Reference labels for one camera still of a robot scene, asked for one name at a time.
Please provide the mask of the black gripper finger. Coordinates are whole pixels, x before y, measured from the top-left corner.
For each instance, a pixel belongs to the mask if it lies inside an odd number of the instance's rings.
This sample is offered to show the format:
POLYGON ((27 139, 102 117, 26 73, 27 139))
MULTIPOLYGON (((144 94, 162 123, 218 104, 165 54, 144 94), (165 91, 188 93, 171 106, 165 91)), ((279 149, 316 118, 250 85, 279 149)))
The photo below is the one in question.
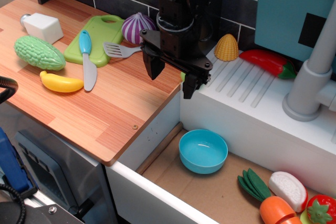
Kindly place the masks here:
POLYGON ((143 49, 143 61, 148 76, 155 80, 165 68, 165 62, 161 59, 161 54, 151 49, 143 49))
POLYGON ((194 92, 198 90, 203 84, 209 82, 209 72, 195 74, 188 73, 184 77, 183 82, 183 98, 191 99, 194 92))

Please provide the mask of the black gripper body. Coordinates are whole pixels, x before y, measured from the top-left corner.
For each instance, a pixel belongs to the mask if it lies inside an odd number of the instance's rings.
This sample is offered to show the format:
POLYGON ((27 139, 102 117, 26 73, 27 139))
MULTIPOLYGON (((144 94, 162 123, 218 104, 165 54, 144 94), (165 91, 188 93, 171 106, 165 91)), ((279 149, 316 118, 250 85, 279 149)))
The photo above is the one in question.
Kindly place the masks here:
POLYGON ((185 74, 201 74, 212 70, 213 64, 203 52, 202 43, 212 36, 212 27, 202 19, 192 19, 182 27, 158 18, 159 30, 142 30, 141 49, 161 54, 162 61, 185 74))

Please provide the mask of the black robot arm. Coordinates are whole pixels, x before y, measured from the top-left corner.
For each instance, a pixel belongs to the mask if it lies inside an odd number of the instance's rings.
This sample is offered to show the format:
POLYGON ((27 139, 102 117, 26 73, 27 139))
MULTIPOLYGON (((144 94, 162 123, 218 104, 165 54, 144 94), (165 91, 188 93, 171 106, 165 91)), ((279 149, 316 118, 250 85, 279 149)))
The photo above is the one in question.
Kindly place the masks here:
POLYGON ((166 64, 185 74, 183 94, 191 99, 210 80, 213 65, 200 48, 204 15, 210 0, 159 0, 158 30, 141 30, 147 73, 158 77, 166 64))

